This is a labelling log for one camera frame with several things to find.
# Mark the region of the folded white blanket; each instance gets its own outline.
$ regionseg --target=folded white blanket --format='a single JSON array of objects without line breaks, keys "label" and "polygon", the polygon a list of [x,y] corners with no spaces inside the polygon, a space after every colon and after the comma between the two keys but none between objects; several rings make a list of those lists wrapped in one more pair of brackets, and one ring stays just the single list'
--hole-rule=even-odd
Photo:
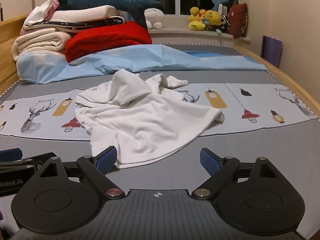
[{"label": "folded white blanket", "polygon": [[57,31],[55,28],[38,30],[19,36],[12,46],[13,60],[17,61],[22,52],[30,52],[35,50],[63,50],[68,41],[72,38],[72,34]]},{"label": "folded white blanket", "polygon": [[[47,0],[41,6],[34,8],[24,21],[20,34],[22,34],[24,30],[27,30],[28,26],[44,21],[52,5],[53,0]],[[103,5],[85,10],[54,11],[51,18],[46,20],[52,22],[79,23],[103,20],[115,15],[117,15],[116,8],[110,5]]]},{"label": "folded white blanket", "polygon": [[92,155],[115,146],[117,168],[146,165],[177,152],[214,120],[223,122],[221,110],[185,102],[168,89],[187,84],[163,74],[143,81],[121,69],[112,81],[78,94],[76,118],[91,135]]}]

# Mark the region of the red pillow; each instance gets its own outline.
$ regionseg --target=red pillow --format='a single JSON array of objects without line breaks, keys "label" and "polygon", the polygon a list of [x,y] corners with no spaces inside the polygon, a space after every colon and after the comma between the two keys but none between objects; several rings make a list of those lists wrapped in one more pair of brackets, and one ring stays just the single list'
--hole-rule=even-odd
[{"label": "red pillow", "polygon": [[228,18],[231,24],[228,28],[228,33],[233,35],[235,39],[240,38],[248,27],[249,14],[247,4],[234,4],[231,6]]},{"label": "red pillow", "polygon": [[129,45],[151,44],[147,30],[134,21],[125,24],[103,26],[77,33],[67,44],[67,62],[82,56]]}]

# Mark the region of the triangular cutout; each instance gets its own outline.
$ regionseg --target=triangular cutout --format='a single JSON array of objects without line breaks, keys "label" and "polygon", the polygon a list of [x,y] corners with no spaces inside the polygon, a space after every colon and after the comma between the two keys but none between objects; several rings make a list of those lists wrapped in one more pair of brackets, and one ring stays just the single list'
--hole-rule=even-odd
[{"label": "triangular cutout", "polygon": [[55,163],[50,163],[49,166],[42,172],[40,178],[55,177],[58,175],[57,166]]},{"label": "triangular cutout", "polygon": [[260,169],[260,177],[276,178],[277,176],[273,173],[268,165],[262,164]]}]

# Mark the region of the folded red blanket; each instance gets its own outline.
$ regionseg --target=folded red blanket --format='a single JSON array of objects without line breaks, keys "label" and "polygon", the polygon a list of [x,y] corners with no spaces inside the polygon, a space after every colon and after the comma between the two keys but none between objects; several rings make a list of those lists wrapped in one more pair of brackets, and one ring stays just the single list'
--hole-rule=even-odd
[{"label": "folded red blanket", "polygon": [[77,33],[67,44],[68,62],[90,53],[129,45],[151,44],[147,30],[134,21],[125,24],[103,26]]}]

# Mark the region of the silver bolt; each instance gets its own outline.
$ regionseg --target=silver bolt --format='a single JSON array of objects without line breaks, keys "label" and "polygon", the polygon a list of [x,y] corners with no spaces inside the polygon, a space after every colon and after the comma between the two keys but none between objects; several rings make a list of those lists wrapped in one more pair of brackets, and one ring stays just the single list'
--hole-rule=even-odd
[{"label": "silver bolt", "polygon": [[198,188],[195,190],[195,194],[198,197],[207,197],[210,195],[210,190],[208,190],[206,188]]},{"label": "silver bolt", "polygon": [[108,196],[118,197],[122,194],[122,190],[119,188],[110,188],[106,191]]}]

